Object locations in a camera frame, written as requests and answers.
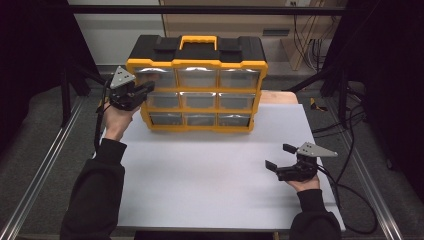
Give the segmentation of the clear plastic drawer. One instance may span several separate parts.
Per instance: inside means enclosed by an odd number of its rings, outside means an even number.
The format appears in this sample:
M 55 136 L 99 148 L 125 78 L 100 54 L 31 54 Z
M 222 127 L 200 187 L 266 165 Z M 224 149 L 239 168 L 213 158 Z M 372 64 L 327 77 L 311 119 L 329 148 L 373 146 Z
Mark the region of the clear plastic drawer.
M 171 68 L 136 68 L 138 84 L 154 82 L 156 88 L 174 88 L 176 86 L 174 70 Z

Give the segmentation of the person's right hand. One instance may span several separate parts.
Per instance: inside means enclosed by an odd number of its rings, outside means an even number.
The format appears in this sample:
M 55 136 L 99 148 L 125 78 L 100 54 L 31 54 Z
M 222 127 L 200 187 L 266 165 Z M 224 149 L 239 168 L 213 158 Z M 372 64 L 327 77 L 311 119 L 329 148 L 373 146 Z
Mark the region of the person's right hand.
M 320 181 L 317 175 L 312 179 L 305 180 L 303 182 L 299 181 L 287 181 L 287 184 L 295 189 L 296 192 L 302 192 L 306 190 L 319 189 Z

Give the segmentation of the white foam mat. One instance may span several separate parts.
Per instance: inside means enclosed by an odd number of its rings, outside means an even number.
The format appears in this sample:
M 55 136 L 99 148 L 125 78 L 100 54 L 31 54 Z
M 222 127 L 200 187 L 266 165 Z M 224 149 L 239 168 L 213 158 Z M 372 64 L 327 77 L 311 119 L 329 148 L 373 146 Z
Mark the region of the white foam mat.
M 164 132 L 135 114 L 127 149 L 121 228 L 136 230 L 285 230 L 300 212 L 295 190 L 266 169 L 291 166 L 284 144 L 312 141 L 300 104 L 262 104 L 249 133 Z

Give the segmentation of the black crossbar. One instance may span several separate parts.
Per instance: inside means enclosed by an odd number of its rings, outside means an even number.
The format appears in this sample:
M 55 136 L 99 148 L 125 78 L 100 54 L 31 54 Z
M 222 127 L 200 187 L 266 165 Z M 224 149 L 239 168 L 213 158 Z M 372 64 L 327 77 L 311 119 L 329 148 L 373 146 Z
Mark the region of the black crossbar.
M 318 15 L 341 16 L 346 8 L 265 7 L 265 6 L 188 6 L 188 5 L 70 5 L 78 14 L 227 14 L 227 15 Z

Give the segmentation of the black curtain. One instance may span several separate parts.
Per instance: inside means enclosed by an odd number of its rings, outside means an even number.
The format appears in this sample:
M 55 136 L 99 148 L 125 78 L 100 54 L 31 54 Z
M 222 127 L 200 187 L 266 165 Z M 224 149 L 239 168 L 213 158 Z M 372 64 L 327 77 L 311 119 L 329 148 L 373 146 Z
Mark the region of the black curtain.
M 393 164 L 424 202 L 424 0 L 347 0 L 322 88 L 365 86 L 364 105 Z
M 68 0 L 0 0 L 0 153 L 11 144 L 31 98 L 61 85 L 88 92 L 81 67 L 98 72 Z

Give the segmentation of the aluminium rail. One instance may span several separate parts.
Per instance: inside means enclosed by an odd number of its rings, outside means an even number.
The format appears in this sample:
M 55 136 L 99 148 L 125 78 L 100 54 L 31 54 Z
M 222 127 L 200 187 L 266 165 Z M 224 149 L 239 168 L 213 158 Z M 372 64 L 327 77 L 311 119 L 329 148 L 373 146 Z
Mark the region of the aluminium rail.
M 59 129 L 48 152 L 44 156 L 37 172 L 32 178 L 19 204 L 13 214 L 6 222 L 4 228 L 0 231 L 0 240 L 15 240 L 25 222 L 32 206 L 34 205 L 43 185 L 46 181 L 57 157 L 59 156 L 72 128 L 80 115 L 81 109 L 86 102 L 86 97 L 77 97 L 71 109 L 71 115 L 68 122 Z
M 331 116 L 340 123 L 338 118 L 338 105 L 333 99 L 326 99 L 325 103 L 329 108 Z M 362 115 L 362 107 L 356 105 L 346 112 L 347 128 L 344 129 L 340 123 L 338 129 L 341 131 L 341 138 L 344 146 L 348 151 L 348 161 L 355 169 L 355 173 L 361 183 L 361 187 L 366 195 L 366 199 L 371 208 L 375 212 L 378 225 L 385 235 L 386 240 L 404 240 L 404 237 L 396 223 L 392 213 L 389 210 L 386 201 L 383 199 L 381 191 L 378 189 L 371 173 L 367 169 L 359 150 L 356 148 L 357 143 L 354 135 L 353 117 L 355 114 Z

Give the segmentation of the person's left hand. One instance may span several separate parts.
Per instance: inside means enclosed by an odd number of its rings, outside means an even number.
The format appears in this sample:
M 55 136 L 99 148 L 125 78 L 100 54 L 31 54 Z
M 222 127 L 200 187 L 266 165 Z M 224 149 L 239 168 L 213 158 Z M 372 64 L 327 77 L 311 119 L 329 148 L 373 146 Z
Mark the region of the person's left hand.
M 139 110 L 139 107 L 125 111 L 111 106 L 109 103 L 104 107 L 105 134 L 106 139 L 120 141 L 132 122 L 134 114 Z

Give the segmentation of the black frame post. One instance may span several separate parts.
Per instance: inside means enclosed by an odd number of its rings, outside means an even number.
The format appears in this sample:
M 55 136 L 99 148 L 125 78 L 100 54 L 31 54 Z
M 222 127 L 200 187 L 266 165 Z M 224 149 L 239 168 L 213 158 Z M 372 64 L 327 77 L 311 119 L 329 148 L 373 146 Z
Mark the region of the black frame post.
M 347 75 L 344 70 L 341 71 L 339 81 L 339 98 L 338 98 L 338 118 L 344 129 L 347 128 L 346 124 L 346 100 L 347 100 Z

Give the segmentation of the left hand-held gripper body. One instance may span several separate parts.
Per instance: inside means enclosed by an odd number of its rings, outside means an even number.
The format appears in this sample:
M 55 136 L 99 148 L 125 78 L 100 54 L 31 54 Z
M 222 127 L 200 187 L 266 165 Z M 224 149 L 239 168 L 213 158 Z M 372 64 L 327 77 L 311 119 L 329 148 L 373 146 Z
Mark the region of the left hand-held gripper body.
M 136 77 L 118 66 L 112 80 L 109 84 L 109 102 L 115 108 L 125 111 L 131 111 L 142 104 L 136 102 L 134 95 L 137 92 L 135 88 L 138 86 L 135 82 Z

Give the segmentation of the yellow black drawer organizer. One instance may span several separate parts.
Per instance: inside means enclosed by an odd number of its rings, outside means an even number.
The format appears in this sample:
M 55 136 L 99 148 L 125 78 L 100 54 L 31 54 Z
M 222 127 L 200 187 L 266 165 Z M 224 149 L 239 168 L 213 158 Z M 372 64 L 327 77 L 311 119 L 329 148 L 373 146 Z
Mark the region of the yellow black drawer organizer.
M 141 117 L 151 130 L 249 132 L 268 64 L 258 37 L 141 35 L 126 69 L 154 82 Z

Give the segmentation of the grid of clear drawers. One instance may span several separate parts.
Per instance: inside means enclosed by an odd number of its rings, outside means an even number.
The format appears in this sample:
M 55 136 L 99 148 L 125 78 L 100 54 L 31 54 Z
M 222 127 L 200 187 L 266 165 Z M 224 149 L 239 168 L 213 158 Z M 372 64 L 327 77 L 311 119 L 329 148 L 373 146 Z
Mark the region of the grid of clear drawers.
M 152 129 L 245 131 L 253 125 L 261 72 L 258 69 L 173 69 L 176 86 L 148 94 L 142 118 Z

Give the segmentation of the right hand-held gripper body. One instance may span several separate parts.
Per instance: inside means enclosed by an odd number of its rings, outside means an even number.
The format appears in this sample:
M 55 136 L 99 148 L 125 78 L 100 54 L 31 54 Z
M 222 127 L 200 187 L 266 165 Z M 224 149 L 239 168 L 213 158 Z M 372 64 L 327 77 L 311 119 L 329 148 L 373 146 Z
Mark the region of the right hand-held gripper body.
M 312 179 L 318 171 L 318 157 L 337 157 L 338 153 L 310 142 L 296 147 L 297 161 L 289 167 L 278 167 L 276 175 L 280 181 L 299 181 Z

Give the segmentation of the right yellow table clamp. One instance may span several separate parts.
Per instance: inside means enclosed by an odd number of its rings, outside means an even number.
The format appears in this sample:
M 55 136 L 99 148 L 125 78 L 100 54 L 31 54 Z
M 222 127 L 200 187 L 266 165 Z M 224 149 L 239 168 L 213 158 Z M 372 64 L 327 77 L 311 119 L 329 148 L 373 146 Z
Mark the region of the right yellow table clamp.
M 322 112 L 328 111 L 327 107 L 318 106 L 314 98 L 310 98 L 310 109 Z

